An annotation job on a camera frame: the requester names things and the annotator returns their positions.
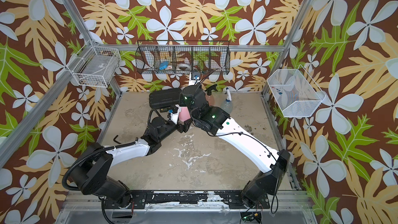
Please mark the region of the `pink spray bottle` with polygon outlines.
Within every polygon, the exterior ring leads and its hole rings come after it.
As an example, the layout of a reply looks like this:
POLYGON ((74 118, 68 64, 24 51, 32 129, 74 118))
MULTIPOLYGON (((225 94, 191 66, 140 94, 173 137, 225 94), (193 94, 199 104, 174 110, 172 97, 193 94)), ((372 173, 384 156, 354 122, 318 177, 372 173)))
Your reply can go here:
POLYGON ((180 122, 185 122, 191 118, 189 110, 186 106, 179 107, 178 119, 180 122))

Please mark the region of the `black spray nozzle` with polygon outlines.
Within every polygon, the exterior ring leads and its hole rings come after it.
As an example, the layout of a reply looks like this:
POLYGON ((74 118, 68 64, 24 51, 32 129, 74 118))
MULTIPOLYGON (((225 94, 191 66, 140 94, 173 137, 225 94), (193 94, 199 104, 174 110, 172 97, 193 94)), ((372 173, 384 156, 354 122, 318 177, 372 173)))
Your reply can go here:
POLYGON ((213 84, 213 85, 211 85, 210 87, 208 87, 208 88, 205 90, 205 92, 206 92, 206 94, 207 94, 208 96, 211 96, 213 91, 218 91, 218 90, 217 90, 217 84, 213 84))

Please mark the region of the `clear blue spray bottle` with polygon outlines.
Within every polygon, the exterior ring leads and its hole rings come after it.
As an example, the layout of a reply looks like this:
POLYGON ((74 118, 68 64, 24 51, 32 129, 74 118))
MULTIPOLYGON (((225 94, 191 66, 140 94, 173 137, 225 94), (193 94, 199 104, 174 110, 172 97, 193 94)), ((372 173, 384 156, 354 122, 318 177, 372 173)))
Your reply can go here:
POLYGON ((233 102, 229 100, 224 100, 221 104, 221 109, 223 109, 226 113, 230 115, 233 111, 233 102))

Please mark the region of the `blue white spray nozzle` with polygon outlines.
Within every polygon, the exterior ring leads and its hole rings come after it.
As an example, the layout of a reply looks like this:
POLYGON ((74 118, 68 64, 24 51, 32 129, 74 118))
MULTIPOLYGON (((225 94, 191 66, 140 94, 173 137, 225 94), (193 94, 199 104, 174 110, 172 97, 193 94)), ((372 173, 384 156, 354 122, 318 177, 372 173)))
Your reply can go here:
POLYGON ((230 88, 229 88, 229 87, 226 87, 226 95, 227 95, 226 101, 227 101, 227 102, 231 102, 232 96, 231 96, 231 91, 230 91, 230 88))

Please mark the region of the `orange translucent spray bottle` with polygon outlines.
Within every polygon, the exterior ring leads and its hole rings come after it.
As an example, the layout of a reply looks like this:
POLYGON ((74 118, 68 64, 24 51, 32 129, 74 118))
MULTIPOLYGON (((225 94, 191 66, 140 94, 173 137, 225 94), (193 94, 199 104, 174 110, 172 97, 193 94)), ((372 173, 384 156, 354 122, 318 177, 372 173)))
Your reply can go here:
POLYGON ((208 104, 209 104, 210 106, 214 106, 214 104, 215 104, 215 98, 214 98, 214 96, 213 96, 212 94, 207 94, 207 93, 206 93, 206 99, 207 99, 207 102, 208 102, 208 104))

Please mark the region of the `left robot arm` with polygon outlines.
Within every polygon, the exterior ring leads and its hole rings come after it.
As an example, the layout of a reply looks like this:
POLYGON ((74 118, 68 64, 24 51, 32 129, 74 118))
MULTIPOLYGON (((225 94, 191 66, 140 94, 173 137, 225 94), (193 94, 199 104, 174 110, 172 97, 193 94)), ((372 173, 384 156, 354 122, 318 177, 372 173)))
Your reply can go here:
POLYGON ((172 107, 168 119, 164 119, 157 110, 151 110, 143 136, 130 143, 91 145, 64 174, 62 186, 84 195, 97 196, 102 202, 108 200, 120 208, 128 207, 132 202, 131 190, 123 182, 109 177, 108 172, 117 164, 155 153, 161 142, 173 132, 187 132, 192 119, 179 122, 180 112, 173 112, 176 109, 172 107))

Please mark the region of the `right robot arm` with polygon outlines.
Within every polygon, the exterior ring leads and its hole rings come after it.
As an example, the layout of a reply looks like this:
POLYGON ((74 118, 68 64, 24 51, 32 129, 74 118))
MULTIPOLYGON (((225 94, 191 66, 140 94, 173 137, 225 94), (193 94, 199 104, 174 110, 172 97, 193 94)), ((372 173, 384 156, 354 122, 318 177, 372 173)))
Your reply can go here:
POLYGON ((180 103, 188 108, 197 128, 234 146, 260 170, 241 191, 240 197, 247 207, 257 205, 265 195, 277 194, 290 161, 290 154, 285 149, 277 151, 265 145, 226 111, 209 105, 199 85, 185 87, 180 95, 180 103))

